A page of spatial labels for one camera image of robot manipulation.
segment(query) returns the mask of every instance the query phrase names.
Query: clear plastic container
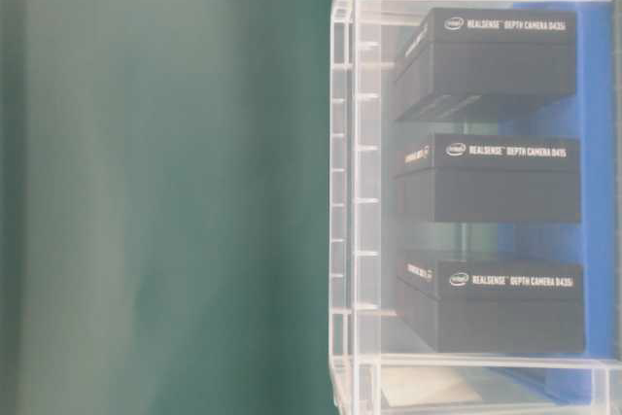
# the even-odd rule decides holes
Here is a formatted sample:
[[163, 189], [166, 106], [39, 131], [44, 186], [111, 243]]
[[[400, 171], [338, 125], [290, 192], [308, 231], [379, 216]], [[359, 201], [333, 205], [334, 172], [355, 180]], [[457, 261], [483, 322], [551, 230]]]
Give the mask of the clear plastic container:
[[620, 6], [333, 0], [340, 413], [622, 413]]

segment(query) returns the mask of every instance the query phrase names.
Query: green background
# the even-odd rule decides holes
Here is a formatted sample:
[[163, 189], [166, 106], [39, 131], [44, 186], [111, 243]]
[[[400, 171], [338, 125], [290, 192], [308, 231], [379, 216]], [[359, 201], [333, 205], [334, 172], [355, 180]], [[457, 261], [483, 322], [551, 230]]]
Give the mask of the green background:
[[330, 0], [0, 1], [2, 413], [334, 413]]

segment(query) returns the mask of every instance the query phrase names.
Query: product packaging box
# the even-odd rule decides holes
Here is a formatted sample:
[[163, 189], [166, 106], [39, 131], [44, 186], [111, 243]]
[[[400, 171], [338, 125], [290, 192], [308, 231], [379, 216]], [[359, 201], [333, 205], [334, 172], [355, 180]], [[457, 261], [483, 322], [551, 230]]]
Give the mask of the product packaging box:
[[446, 223], [581, 220], [578, 140], [435, 133], [397, 158], [399, 214]]
[[434, 8], [396, 57], [394, 118], [504, 121], [572, 95], [573, 12]]
[[397, 268], [397, 313], [437, 352], [584, 349], [579, 264], [408, 251]]

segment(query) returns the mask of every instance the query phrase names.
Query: box top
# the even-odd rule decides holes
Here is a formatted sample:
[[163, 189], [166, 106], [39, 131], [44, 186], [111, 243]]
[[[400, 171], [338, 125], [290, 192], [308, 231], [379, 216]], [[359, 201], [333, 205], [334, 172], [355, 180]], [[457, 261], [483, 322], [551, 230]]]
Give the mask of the box top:
[[575, 139], [434, 133], [398, 156], [396, 172], [441, 167], [578, 172], [579, 163]]
[[583, 268], [510, 254], [402, 251], [398, 277], [436, 299], [580, 300]]

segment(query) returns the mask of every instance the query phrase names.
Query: transparent acrylic box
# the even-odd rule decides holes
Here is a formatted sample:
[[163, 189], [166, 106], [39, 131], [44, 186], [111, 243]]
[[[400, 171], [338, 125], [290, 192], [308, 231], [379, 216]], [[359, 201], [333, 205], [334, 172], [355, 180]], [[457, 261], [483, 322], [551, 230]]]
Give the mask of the transparent acrylic box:
[[[618, 0], [332, 1], [329, 367], [340, 413], [622, 413], [616, 233], [617, 147], [622, 147], [617, 126], [622, 83], [618, 4], [622, 5]], [[394, 160], [404, 145], [431, 132], [498, 135], [507, 126], [501, 130], [494, 122], [396, 122], [391, 108], [397, 100], [397, 55], [413, 41], [433, 8], [525, 7], [577, 14], [579, 78], [573, 99], [583, 104], [573, 108], [570, 126], [556, 121], [567, 121], [568, 113], [549, 112], [544, 119], [550, 136], [580, 141], [580, 223], [430, 223], [398, 214]], [[598, 112], [592, 116], [590, 109]], [[591, 159], [599, 148], [606, 151]], [[532, 241], [538, 232], [555, 237], [555, 246]], [[535, 251], [530, 253], [536, 256], [566, 255], [569, 262], [582, 264], [583, 351], [439, 352], [421, 338], [421, 329], [407, 325], [396, 311], [396, 263], [404, 246], [478, 255], [519, 248], [525, 245], [523, 237], [531, 239], [528, 243]]]

